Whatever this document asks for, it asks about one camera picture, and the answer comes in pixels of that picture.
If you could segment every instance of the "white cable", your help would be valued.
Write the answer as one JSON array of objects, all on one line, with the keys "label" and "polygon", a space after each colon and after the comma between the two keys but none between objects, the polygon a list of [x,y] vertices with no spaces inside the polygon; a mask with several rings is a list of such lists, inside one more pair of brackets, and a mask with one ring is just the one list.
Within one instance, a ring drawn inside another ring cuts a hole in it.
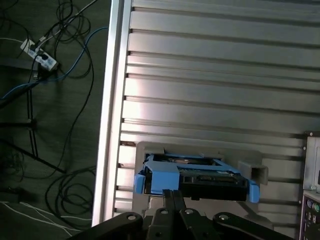
[{"label": "white cable", "polygon": [[[32,208],[32,209],[36,209],[40,212],[43,212],[43,213],[46,213],[46,214],[49,214],[51,216],[54,216],[54,214],[52,214],[51,212],[48,212],[48,211],[45,211],[45,210],[42,210],[41,208],[37,208],[35,206],[32,206],[30,205],[29,203],[26,203],[26,202],[20,202],[22,205],[26,206],[26,207],[29,207],[29,208]],[[82,221],[91,221],[92,219],[91,218],[81,218],[81,217],[77,217],[77,216],[60,216],[61,218],[64,218],[64,219],[78,219],[78,220],[82,220]]]},{"label": "white cable", "polygon": [[22,216],[25,216],[25,217],[27,217],[27,218],[29,218],[29,219],[32,219],[32,220],[35,220],[35,221],[38,221],[38,222],[41,222],[41,223],[45,223],[45,224],[50,224],[50,225],[53,225],[53,226],[56,226],[56,227],[58,227],[58,228],[61,228],[61,229],[65,230],[62,226],[60,226],[60,225],[58,225],[58,224],[56,224],[56,223],[51,223],[51,222],[48,222],[48,221],[43,221],[43,220],[34,218],[34,217],[32,217],[32,216],[29,216],[29,215],[27,215],[27,214],[24,214],[24,213],[22,213],[22,212],[19,212],[19,211],[17,211],[17,210],[14,210],[13,208],[9,207],[7,204],[5,204],[5,203],[3,203],[3,202],[2,202],[2,204],[5,205],[5,206],[6,206],[8,209],[10,209],[11,211],[13,211],[13,212],[15,212],[15,213],[17,213],[17,214],[20,214],[20,215],[22,215]]},{"label": "white cable", "polygon": [[9,37],[0,37],[0,40],[14,41],[14,42],[21,43],[21,44],[24,42],[24,41],[14,39],[14,38],[9,38]]},{"label": "white cable", "polygon": [[36,208],[36,207],[34,207],[34,206],[31,206],[30,204],[25,203],[25,202],[23,202],[23,203],[21,203],[21,204],[24,205],[24,206],[26,206],[26,207],[28,207],[28,208],[31,208],[31,209],[35,210],[40,216],[44,217],[45,219],[48,219],[50,222],[52,222],[52,223],[54,223],[54,224],[56,224],[56,225],[59,225],[60,227],[62,227],[62,228],[64,228],[64,229],[68,229],[68,230],[70,230],[70,231],[82,232],[81,230],[78,230],[78,229],[73,229],[73,228],[69,228],[69,227],[67,227],[67,226],[62,226],[62,225],[54,222],[54,221],[51,220],[50,218],[46,217],[45,215],[41,214],[39,211],[45,212],[45,213],[47,213],[47,214],[49,214],[50,212],[46,212],[46,211],[44,211],[44,210],[42,210],[42,209],[40,209],[40,208]]},{"label": "white cable", "polygon": [[45,219],[48,219],[50,222],[55,224],[57,227],[62,227],[62,229],[66,232],[66,234],[68,234],[70,237],[72,237],[72,234],[66,230],[66,229],[69,229],[69,228],[57,224],[56,222],[52,221],[50,218],[48,218],[45,215],[41,214],[37,209],[33,209],[33,210],[35,210],[40,216],[44,217]]},{"label": "white cable", "polygon": [[[93,0],[92,2],[88,3],[86,6],[84,6],[80,11],[78,11],[73,17],[71,17],[68,22],[63,26],[65,28],[70,22],[72,22],[79,14],[81,14],[84,10],[86,10],[88,7],[90,7],[92,4],[94,4],[98,0]],[[52,39],[54,36],[58,35],[62,29],[59,29],[55,34],[52,36],[48,37],[47,39],[43,40],[38,46],[37,49],[39,50],[43,44],[48,42],[50,39]]]}]

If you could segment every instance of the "power strip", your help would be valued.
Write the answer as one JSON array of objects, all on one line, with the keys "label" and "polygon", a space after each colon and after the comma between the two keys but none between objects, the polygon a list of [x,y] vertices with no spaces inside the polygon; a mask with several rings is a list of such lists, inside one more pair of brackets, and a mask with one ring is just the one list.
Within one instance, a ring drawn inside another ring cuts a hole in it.
[{"label": "power strip", "polygon": [[40,63],[43,68],[48,71],[54,70],[58,66],[58,62],[52,58],[48,53],[46,53],[42,48],[36,48],[35,50],[31,50],[30,47],[35,43],[30,39],[26,39],[20,46],[20,48],[27,53],[31,58],[35,59],[36,55],[46,55],[47,59],[43,59],[41,56],[37,56],[35,61]]}]

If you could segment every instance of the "slotted metal surface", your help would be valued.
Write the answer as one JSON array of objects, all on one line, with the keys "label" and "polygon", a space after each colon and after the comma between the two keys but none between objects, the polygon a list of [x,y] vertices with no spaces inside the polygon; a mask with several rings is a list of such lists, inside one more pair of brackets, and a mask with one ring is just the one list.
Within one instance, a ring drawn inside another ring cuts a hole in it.
[{"label": "slotted metal surface", "polygon": [[320,130],[319,7],[128,2],[110,136],[98,160],[107,162],[101,219],[131,208],[136,148],[121,143],[220,146],[263,153],[269,183],[261,186],[259,214],[295,237],[304,131]]}]

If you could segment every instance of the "dark gray floor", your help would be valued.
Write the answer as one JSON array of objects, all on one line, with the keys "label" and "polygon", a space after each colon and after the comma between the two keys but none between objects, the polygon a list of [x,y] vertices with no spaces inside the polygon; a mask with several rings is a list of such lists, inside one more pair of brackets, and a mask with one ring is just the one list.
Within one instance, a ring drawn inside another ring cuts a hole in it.
[{"label": "dark gray floor", "polygon": [[[14,0],[2,0],[3,3],[14,2]],[[82,8],[90,0],[74,0],[75,5]],[[108,26],[110,17],[111,1],[98,0],[93,6],[88,8],[84,15],[88,17],[92,24],[92,30]],[[19,3],[12,8],[9,16],[23,24],[31,33],[33,40],[39,39],[44,32],[57,21],[56,8],[58,0],[19,0]],[[89,102],[79,118],[71,139],[71,147],[68,146],[63,160],[62,167],[70,165],[69,171],[86,168],[95,165],[98,149],[99,125],[102,103],[102,88],[105,71],[105,58],[107,46],[107,30],[97,33],[89,43],[89,49],[94,64],[95,82]],[[10,31],[1,30],[0,37],[11,37],[19,40],[26,39],[25,32],[17,26],[12,26]],[[0,57],[13,57],[19,52],[20,44],[9,41],[0,41]],[[45,48],[48,53],[52,52],[50,44]],[[61,45],[58,50],[58,62],[64,69],[68,69],[75,61],[81,51],[77,43]],[[23,59],[30,60],[26,54]],[[80,61],[72,74],[83,73],[88,64],[86,56]],[[24,70],[14,70],[0,68],[0,95],[7,92],[11,86],[25,83],[29,72]],[[38,121],[36,133],[39,156],[46,161],[56,165],[61,157],[63,144],[68,131],[76,115],[81,109],[86,94],[89,90],[92,75],[82,79],[67,78],[59,83],[48,83],[37,86],[33,91],[34,115]],[[0,121],[25,121],[27,119],[26,97],[23,96],[14,104],[0,111]],[[29,135],[24,130],[0,130],[1,137],[12,136],[14,142],[25,149],[30,149]],[[28,176],[46,176],[52,170],[30,158],[25,158],[25,174]],[[35,207],[46,209],[45,191],[49,184],[56,179],[59,174],[46,180],[24,179],[21,183],[19,178],[11,178],[9,181],[2,181],[0,187],[21,187],[30,192],[33,199],[28,203]],[[77,179],[94,187],[94,179],[90,175],[84,174]],[[50,197],[53,200],[57,193]],[[89,197],[85,192],[79,192],[83,197]],[[34,218],[41,219],[35,211],[19,204],[10,204],[12,208]],[[0,239],[65,239],[68,235],[60,228],[45,223],[36,222],[25,216],[5,208],[0,204]]]}]

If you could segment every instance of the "blue cable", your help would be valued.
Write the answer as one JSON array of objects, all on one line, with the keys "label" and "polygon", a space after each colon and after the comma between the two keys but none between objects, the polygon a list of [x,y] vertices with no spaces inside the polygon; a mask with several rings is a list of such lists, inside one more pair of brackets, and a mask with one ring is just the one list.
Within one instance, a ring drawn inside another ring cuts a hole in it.
[{"label": "blue cable", "polygon": [[[104,27],[101,27],[101,28],[98,28],[96,29],[95,31],[93,31],[89,36],[88,38],[86,39],[85,43],[84,43],[84,46],[83,46],[83,49],[82,49],[82,52],[80,53],[80,55],[78,56],[78,58],[75,60],[74,64],[70,67],[70,69],[64,74],[64,75],[61,75],[55,79],[48,79],[48,80],[45,80],[45,81],[41,81],[39,82],[39,84],[44,84],[44,83],[48,83],[48,82],[55,82],[55,81],[58,81],[60,79],[63,79],[64,77],[68,76],[71,71],[76,67],[76,65],[78,64],[78,62],[80,61],[81,57],[83,56],[83,54],[85,53],[85,50],[86,50],[86,47],[90,41],[90,39],[92,38],[93,35],[95,35],[97,32],[103,30],[103,29],[108,29],[107,26],[104,26]],[[8,91],[1,99],[4,100],[8,95],[10,95],[12,92],[14,92],[15,90],[19,89],[19,88],[22,88],[22,87],[25,87],[25,86],[29,86],[29,85],[33,85],[35,84],[34,82],[31,82],[31,83],[24,83],[24,84],[21,84],[21,85],[18,85],[18,86],[15,86],[14,88],[12,88],[10,91]]]}]

